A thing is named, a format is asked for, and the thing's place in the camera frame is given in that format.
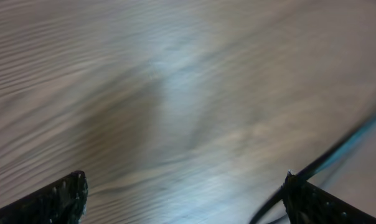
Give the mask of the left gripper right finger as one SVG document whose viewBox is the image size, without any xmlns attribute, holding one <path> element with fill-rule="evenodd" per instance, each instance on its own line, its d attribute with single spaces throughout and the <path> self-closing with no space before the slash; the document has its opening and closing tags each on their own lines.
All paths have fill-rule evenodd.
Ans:
<svg viewBox="0 0 376 224">
<path fill-rule="evenodd" d="M 376 224 L 376 218 L 288 173 L 283 204 L 291 224 Z"/>
</svg>

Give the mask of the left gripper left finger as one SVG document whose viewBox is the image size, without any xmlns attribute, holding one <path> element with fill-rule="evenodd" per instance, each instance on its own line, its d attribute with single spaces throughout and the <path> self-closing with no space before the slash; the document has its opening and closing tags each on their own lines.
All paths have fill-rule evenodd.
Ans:
<svg viewBox="0 0 376 224">
<path fill-rule="evenodd" d="M 0 208 L 0 224 L 77 224 L 87 198 L 86 175 L 77 170 Z"/>
</svg>

